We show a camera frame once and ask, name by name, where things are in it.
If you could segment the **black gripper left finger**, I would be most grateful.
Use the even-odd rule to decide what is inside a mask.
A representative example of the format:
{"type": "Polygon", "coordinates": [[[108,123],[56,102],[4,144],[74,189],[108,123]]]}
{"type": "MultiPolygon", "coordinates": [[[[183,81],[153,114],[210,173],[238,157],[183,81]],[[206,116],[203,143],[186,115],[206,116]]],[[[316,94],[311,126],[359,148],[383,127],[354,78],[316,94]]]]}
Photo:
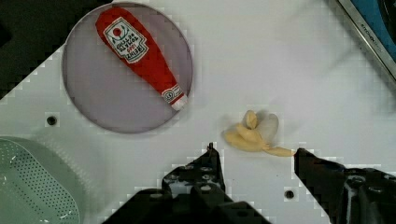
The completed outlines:
{"type": "Polygon", "coordinates": [[[246,202],[225,192],[219,153],[213,145],[167,174],[158,189],[142,189],[103,224],[271,224],[246,202]]]}

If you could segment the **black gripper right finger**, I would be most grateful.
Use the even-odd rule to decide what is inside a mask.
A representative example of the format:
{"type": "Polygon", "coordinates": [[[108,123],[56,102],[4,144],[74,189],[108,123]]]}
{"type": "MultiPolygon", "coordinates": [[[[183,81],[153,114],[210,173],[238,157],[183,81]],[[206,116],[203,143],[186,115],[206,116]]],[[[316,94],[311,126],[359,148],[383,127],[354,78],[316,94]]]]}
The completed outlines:
{"type": "Polygon", "coordinates": [[[294,173],[331,224],[396,224],[395,176],[375,168],[347,168],[299,148],[294,173]]]}

